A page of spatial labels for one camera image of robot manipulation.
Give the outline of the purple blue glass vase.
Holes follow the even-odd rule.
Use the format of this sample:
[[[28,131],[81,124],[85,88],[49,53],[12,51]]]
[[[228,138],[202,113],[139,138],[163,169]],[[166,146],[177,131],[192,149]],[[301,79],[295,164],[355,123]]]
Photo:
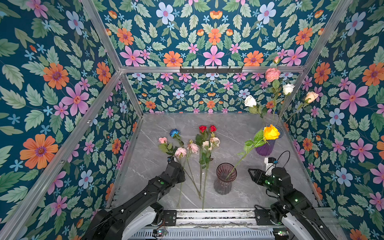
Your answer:
[[[262,130],[263,138],[265,139],[265,144],[257,147],[256,152],[263,157],[269,156],[275,146],[275,143],[278,139],[283,136],[283,130],[281,127],[276,125],[268,125]]]

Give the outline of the artificial flower bunch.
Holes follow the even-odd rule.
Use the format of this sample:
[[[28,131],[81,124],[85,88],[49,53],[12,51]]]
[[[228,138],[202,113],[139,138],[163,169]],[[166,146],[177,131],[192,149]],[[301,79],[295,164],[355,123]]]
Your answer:
[[[199,198],[202,200],[202,208],[206,206],[206,189],[208,173],[211,162],[213,161],[212,151],[220,146],[221,141],[216,137],[217,127],[211,125],[209,127],[199,126],[199,133],[194,140],[189,140],[184,144],[181,138],[181,132],[177,129],[170,131],[170,137],[178,142],[173,146],[166,137],[158,138],[159,149],[169,156],[169,161],[185,159],[183,166],[187,166],[187,176],[197,191]],[[192,173],[190,158],[192,155],[199,156],[199,180],[196,181]]]

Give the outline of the dark mauve glass vase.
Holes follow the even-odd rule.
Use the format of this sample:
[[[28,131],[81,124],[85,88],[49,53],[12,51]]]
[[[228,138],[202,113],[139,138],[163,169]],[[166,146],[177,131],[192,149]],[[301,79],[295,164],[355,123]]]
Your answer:
[[[233,182],[237,178],[237,170],[232,164],[222,163],[216,170],[217,178],[214,182],[214,189],[220,195],[227,195],[231,192]]]

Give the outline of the yellow orange rose stem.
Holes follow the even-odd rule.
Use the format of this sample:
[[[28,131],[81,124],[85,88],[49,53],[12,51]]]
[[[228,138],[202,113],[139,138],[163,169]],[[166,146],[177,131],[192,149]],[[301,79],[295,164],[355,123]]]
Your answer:
[[[232,173],[235,172],[236,168],[241,164],[241,162],[247,157],[247,155],[256,148],[262,147],[265,144],[270,144],[271,141],[277,140],[280,137],[280,132],[274,125],[269,125],[259,130],[253,139],[250,139],[245,142],[244,149],[240,153],[240,160],[234,165],[232,170],[227,174],[225,180],[231,178]]]

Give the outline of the small white bud stem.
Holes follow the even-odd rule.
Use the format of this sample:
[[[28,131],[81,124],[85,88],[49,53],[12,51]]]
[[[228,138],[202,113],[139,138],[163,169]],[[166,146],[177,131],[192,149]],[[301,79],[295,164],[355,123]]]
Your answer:
[[[273,97],[273,104],[274,104],[274,106],[273,106],[273,118],[275,117],[275,115],[277,115],[278,116],[277,121],[281,120],[280,114],[276,114],[277,99],[281,94],[283,94],[285,96],[285,98],[287,96],[291,95],[293,90],[294,90],[294,87],[295,86],[293,84],[282,85],[282,84],[280,84],[279,80],[273,81],[273,94],[274,94],[274,97]]]

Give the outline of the cream white rose stem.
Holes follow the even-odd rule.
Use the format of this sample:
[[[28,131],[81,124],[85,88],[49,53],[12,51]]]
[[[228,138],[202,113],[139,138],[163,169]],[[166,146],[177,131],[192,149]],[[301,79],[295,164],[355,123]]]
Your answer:
[[[304,107],[308,106],[310,103],[314,102],[319,97],[319,94],[315,92],[308,92],[306,97],[304,98],[304,101],[300,103],[298,108],[291,114],[291,116],[286,120],[286,122],[290,121],[291,118],[297,114],[300,110],[302,110]]]

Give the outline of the pink carnation stem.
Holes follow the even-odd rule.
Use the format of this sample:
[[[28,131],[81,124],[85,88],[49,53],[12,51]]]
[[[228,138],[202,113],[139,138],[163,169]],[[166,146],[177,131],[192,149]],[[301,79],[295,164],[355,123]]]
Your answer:
[[[280,93],[281,83],[280,83],[279,79],[280,79],[281,71],[278,68],[280,62],[281,62],[281,58],[279,56],[275,57],[273,60],[273,63],[275,64],[275,66],[273,68],[269,68],[266,71],[266,79],[269,83],[272,84],[272,93],[274,95],[272,100],[270,101],[270,103],[273,104],[273,108],[272,108],[273,118],[272,118],[271,122],[269,122],[266,125],[267,128],[269,128],[270,125],[274,123],[275,112],[276,112],[276,108],[277,108],[277,98],[278,98],[279,93]]]

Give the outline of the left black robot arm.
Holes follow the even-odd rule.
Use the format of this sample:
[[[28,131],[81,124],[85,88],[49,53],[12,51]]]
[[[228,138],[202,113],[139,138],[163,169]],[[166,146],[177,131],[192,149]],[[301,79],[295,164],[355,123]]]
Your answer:
[[[130,200],[114,209],[99,210],[82,239],[128,240],[143,227],[158,225],[164,215],[164,207],[158,201],[184,181],[182,165],[169,162],[164,172],[149,180],[147,186]]]

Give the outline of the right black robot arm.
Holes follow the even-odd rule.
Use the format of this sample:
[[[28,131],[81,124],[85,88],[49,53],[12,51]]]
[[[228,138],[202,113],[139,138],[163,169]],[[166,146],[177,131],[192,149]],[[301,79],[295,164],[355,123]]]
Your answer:
[[[254,183],[277,196],[270,208],[255,205],[259,226],[285,226],[298,240],[335,240],[331,230],[318,215],[308,198],[296,190],[285,168],[275,167],[271,174],[261,169],[248,169]]]

